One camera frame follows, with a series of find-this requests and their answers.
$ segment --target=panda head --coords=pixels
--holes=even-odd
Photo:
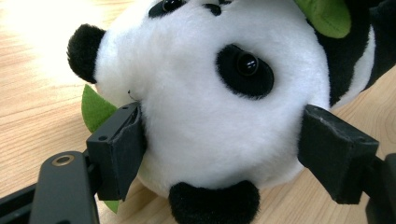
[[[304,107],[329,107],[326,54],[292,0],[141,1],[107,31],[82,25],[68,55],[113,105],[140,102],[138,176],[164,197],[290,180]]]

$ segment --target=black bracket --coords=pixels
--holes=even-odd
[[[50,157],[37,184],[0,199],[0,224],[99,223],[93,195],[124,200],[145,150],[139,104],[121,107],[88,138],[83,153]]]
[[[396,154],[376,155],[378,142],[327,110],[308,105],[300,137],[299,161],[337,203],[357,204],[370,196],[368,221],[396,221]]]

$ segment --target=wooden table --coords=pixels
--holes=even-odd
[[[68,38],[82,23],[102,28],[131,1],[0,1],[0,198],[37,181],[40,164],[66,150],[83,151],[90,133],[80,113],[84,82],[69,69]],[[396,152],[396,67],[336,115]],[[307,170],[262,190],[256,223],[366,223],[360,205],[338,205]],[[167,201],[132,184],[117,215],[99,202],[102,223],[175,223]]]

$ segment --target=white fur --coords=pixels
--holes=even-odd
[[[325,53],[293,0],[236,0],[217,17],[202,7],[207,1],[191,0],[156,19],[148,11],[157,2],[143,2],[106,32],[95,73],[114,105],[131,102],[128,90],[141,101],[148,138],[141,181],[167,196],[178,182],[265,188],[293,178],[302,169],[304,106],[329,107]],[[272,67],[274,88],[263,99],[235,95],[221,81],[216,58],[229,44]]]

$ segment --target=black ear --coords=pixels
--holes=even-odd
[[[88,24],[81,25],[69,40],[67,56],[70,68],[82,79],[96,83],[93,77],[97,51],[104,30]]]
[[[248,224],[259,210],[260,193],[249,181],[227,189],[202,189],[178,183],[170,189],[169,203],[180,224]]]

